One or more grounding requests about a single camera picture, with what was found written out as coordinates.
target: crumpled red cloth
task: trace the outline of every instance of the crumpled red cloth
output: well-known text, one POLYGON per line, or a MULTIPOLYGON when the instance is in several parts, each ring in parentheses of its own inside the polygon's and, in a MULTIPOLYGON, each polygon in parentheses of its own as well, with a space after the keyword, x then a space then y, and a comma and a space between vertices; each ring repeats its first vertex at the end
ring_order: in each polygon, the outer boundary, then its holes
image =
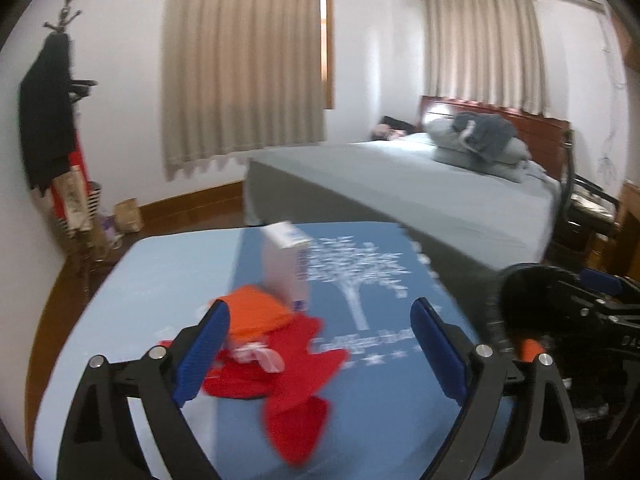
POLYGON ((285 364, 269 374, 257 362, 240 364, 223 350, 204 379, 211 396, 232 399, 266 397, 263 421, 268 439, 289 465, 300 466, 316 448, 330 412, 329 402, 315 395, 348 359, 346 350, 308 352, 322 320, 298 314, 292 323, 268 334, 266 345, 285 364))

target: headboard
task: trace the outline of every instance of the headboard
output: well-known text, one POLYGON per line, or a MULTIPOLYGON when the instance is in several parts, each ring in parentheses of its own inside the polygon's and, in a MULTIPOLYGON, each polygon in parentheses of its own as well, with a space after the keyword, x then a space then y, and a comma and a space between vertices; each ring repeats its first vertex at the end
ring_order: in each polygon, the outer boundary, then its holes
POLYGON ((564 142, 562 133, 570 127, 567 121, 548 119, 483 103, 422 96, 418 116, 419 131, 424 131, 424 125, 432 119, 454 116, 460 112, 500 114, 510 120, 518 131, 518 137, 527 143, 533 160, 545 168, 549 176, 560 179, 566 156, 562 147, 564 142))

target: gray bed sheet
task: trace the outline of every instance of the gray bed sheet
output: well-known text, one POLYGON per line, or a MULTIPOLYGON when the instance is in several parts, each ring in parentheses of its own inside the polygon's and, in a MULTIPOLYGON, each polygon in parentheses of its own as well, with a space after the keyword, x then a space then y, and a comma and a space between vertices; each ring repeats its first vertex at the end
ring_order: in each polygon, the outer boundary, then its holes
POLYGON ((545 253, 559 184, 455 168, 431 160, 433 149, 396 140, 264 150, 249 163, 245 221, 398 222, 486 335, 482 308, 498 272, 545 253))

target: bed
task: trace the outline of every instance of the bed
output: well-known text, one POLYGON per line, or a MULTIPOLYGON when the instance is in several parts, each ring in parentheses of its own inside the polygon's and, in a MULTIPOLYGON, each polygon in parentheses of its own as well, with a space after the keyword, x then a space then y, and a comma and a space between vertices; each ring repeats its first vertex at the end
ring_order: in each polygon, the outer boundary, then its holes
POLYGON ((482 104, 421 98, 420 129, 463 110, 511 120, 550 178, 516 184, 431 160, 434 147, 405 140, 264 150, 244 182, 249 225, 393 221, 431 261, 481 336, 484 300, 500 270, 542 260, 553 231, 565 121, 482 104))

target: screw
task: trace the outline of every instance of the screw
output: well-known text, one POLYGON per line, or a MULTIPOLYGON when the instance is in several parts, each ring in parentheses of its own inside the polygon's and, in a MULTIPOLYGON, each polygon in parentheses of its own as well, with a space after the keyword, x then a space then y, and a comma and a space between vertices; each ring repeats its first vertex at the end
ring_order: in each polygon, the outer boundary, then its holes
POLYGON ((89 359, 89 366, 91 368, 100 368, 104 364, 104 357, 101 355, 94 355, 89 359))
POLYGON ((494 351, 491 350, 489 345, 478 345, 476 346, 476 353, 480 357, 491 357, 494 354, 494 351))
POLYGON ((545 366, 551 366, 554 363, 553 358, 549 354, 540 354, 538 356, 538 361, 545 366))
POLYGON ((149 350, 149 357, 152 359, 162 359, 166 355, 166 348, 164 346, 154 346, 149 350))

